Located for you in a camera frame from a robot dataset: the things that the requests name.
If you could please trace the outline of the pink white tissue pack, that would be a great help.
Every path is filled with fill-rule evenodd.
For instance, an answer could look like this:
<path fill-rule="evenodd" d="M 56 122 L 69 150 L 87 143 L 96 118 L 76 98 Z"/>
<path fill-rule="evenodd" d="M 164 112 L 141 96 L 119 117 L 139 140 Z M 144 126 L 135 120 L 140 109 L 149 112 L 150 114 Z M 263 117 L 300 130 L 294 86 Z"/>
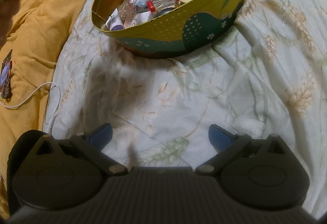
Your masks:
<path fill-rule="evenodd" d="M 155 12 L 147 11 L 139 14 L 132 14 L 126 17 L 124 28 L 134 27 L 151 21 L 155 17 Z"/>

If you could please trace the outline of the white purple small tube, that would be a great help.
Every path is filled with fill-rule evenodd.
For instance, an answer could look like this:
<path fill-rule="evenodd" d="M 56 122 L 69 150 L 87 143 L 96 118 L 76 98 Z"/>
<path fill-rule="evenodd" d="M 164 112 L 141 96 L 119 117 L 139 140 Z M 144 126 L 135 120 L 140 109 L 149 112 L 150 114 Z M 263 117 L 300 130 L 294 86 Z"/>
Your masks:
<path fill-rule="evenodd" d="M 120 18 L 118 9 L 116 8 L 113 13 L 109 16 L 108 20 L 105 23 L 106 27 L 110 31 L 118 31 L 124 29 L 124 25 Z"/>

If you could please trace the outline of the small red white item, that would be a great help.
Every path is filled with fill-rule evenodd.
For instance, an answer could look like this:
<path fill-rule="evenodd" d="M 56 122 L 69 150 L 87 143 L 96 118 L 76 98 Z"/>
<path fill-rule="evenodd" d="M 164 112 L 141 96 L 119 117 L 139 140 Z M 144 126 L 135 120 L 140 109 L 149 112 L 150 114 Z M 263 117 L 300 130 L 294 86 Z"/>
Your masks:
<path fill-rule="evenodd" d="M 155 5 L 153 4 L 153 2 L 151 0 L 146 2 L 147 8 L 151 11 L 151 12 L 155 12 L 156 8 Z"/>

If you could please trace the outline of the yellow quilted blanket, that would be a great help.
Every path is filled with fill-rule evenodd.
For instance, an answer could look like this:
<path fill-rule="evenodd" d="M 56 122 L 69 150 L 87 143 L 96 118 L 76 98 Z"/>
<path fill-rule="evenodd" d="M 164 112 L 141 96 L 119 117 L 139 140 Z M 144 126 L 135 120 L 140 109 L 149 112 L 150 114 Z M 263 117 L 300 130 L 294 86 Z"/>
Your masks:
<path fill-rule="evenodd" d="M 12 52 L 12 96 L 1 105 L 1 217 L 9 217 L 7 160 L 28 130 L 41 130 L 59 54 L 86 0 L 22 0 L 3 60 Z"/>

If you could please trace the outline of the clear crinkled plastic bag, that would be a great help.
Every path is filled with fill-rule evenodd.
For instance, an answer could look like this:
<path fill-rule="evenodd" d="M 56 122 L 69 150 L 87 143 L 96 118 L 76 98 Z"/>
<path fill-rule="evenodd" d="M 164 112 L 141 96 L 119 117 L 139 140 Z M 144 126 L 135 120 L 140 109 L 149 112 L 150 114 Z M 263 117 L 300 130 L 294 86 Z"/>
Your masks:
<path fill-rule="evenodd" d="M 127 17 L 150 12 L 158 15 L 159 12 L 166 8 L 177 8 L 181 6 L 179 0 L 125 0 L 119 7 L 118 13 L 120 18 L 125 21 Z"/>

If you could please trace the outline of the floral light green bedspread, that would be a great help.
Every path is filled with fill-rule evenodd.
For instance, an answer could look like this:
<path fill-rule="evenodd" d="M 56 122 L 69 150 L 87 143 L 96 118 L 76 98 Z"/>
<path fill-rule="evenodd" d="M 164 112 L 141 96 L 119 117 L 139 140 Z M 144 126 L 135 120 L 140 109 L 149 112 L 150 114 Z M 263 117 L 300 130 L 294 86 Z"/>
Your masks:
<path fill-rule="evenodd" d="M 304 208 L 326 212 L 326 0 L 245 0 L 213 43 L 168 60 L 99 32 L 87 0 L 61 51 L 43 129 L 58 139 L 110 123 L 104 153 L 126 166 L 199 166 L 208 129 L 279 134 L 310 177 Z"/>

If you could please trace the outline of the round gold green tin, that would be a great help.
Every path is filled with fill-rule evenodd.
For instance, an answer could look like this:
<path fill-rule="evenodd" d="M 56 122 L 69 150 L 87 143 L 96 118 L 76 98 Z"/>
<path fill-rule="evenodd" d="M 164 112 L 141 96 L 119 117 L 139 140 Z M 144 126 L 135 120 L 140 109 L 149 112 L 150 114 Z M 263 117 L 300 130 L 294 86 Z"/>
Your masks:
<path fill-rule="evenodd" d="M 243 0 L 94 0 L 95 28 L 142 57 L 190 53 L 223 35 Z"/>

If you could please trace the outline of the phone with patterned case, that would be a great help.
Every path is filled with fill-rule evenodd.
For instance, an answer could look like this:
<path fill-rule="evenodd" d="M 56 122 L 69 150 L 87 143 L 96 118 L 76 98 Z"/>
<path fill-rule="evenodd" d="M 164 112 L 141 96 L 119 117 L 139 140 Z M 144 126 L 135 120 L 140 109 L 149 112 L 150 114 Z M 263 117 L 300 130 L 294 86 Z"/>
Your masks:
<path fill-rule="evenodd" d="M 10 50 L 2 62 L 1 66 L 1 98 L 9 99 L 12 96 L 11 78 L 12 78 L 12 52 Z"/>

